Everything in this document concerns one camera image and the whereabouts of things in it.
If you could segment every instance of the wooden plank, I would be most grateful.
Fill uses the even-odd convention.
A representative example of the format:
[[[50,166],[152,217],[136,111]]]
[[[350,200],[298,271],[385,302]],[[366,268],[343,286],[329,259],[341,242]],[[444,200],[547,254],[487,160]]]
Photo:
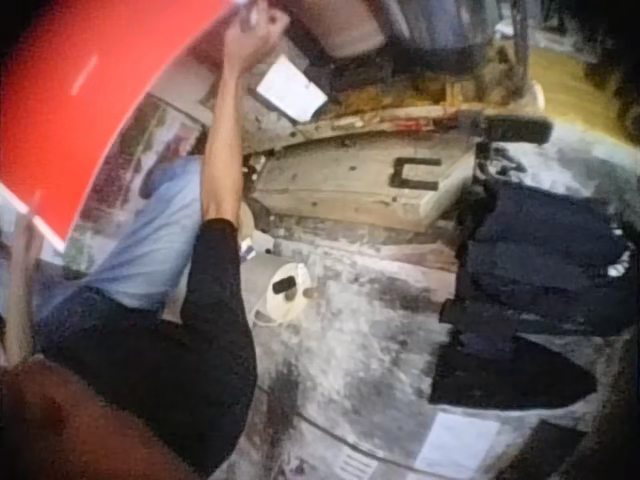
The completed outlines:
[[[471,177],[473,144],[460,135],[359,136],[282,152],[268,162],[254,198],[275,213],[423,231],[457,198]],[[389,186],[397,157],[439,158],[421,180],[438,191]]]
[[[539,89],[534,88],[533,84],[529,87],[524,98],[504,107],[487,106],[482,103],[463,103],[457,107],[426,104],[379,109],[357,115],[292,125],[289,130],[283,129],[277,134],[267,129],[256,131],[244,142],[243,151],[245,154],[277,151],[310,141],[373,132],[430,132],[436,130],[433,125],[434,119],[453,117],[458,112],[540,114],[544,100],[540,98]]]

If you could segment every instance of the brown object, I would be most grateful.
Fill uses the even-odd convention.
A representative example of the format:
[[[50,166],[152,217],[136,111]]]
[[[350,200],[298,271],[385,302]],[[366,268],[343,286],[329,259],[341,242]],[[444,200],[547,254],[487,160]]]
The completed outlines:
[[[391,187],[397,157],[440,159],[404,173],[438,190]],[[378,134],[346,147],[330,140],[268,162],[253,196],[275,213],[422,231],[455,202],[472,168],[472,142],[459,135]]]
[[[354,57],[386,41],[363,0],[300,0],[296,14],[334,58]]]

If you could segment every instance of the red object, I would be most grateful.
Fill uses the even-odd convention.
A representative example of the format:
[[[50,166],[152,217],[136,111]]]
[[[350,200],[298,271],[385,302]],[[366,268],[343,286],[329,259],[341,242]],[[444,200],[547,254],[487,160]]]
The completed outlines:
[[[3,66],[0,190],[63,249],[120,128],[231,0],[59,0]]]

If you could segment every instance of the hand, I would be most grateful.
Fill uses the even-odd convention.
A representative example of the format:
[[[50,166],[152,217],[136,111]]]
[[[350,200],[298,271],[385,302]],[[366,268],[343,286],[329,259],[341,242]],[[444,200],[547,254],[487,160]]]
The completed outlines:
[[[248,23],[243,16],[255,17],[255,24],[243,30]],[[270,8],[267,0],[257,0],[253,12],[241,12],[229,26],[224,36],[224,68],[235,76],[240,76],[265,59],[282,38],[289,25],[286,13]]]
[[[44,237],[33,224],[33,209],[18,214],[11,245],[11,274],[31,278],[36,261],[42,252]]]

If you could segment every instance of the white paper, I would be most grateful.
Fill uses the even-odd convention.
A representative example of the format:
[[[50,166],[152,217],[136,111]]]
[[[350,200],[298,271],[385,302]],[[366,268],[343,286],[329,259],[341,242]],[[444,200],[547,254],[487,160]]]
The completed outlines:
[[[258,84],[258,93],[299,122],[308,122],[327,96],[284,55]]]
[[[342,480],[369,480],[377,466],[377,460],[365,457],[349,447],[344,447],[335,471]]]
[[[500,423],[439,413],[415,467],[450,478],[475,477]]]

